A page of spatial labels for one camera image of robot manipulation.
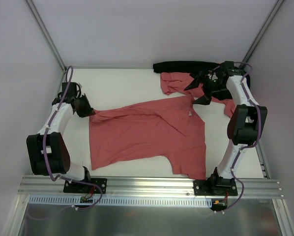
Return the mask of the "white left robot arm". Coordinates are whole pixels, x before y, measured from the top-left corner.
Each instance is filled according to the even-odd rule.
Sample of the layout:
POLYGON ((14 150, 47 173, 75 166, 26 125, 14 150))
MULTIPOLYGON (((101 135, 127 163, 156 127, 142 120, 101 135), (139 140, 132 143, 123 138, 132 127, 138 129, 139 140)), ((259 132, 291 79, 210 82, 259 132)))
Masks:
POLYGON ((63 134, 69 120, 77 114, 80 118, 95 115, 89 100, 76 82, 62 83, 62 91, 52 102, 51 113, 37 134, 26 139, 30 166, 33 174, 50 176, 51 179, 75 180, 80 192, 88 192, 92 181, 86 167, 70 160, 63 134))

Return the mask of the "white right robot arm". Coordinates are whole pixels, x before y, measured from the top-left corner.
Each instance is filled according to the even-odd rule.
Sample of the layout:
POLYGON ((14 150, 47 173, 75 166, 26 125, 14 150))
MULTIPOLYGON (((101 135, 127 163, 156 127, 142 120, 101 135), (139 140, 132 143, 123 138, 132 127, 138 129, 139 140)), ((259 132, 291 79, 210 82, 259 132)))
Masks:
POLYGON ((217 92, 229 91, 235 111, 227 127, 229 143, 223 159, 207 180, 194 180, 196 196, 236 196, 237 166, 249 148, 255 147, 262 135, 267 108, 260 106, 251 94, 247 73, 237 69, 235 62, 225 61, 207 73, 200 72, 185 89, 202 86, 203 96, 193 103, 209 105, 217 92))

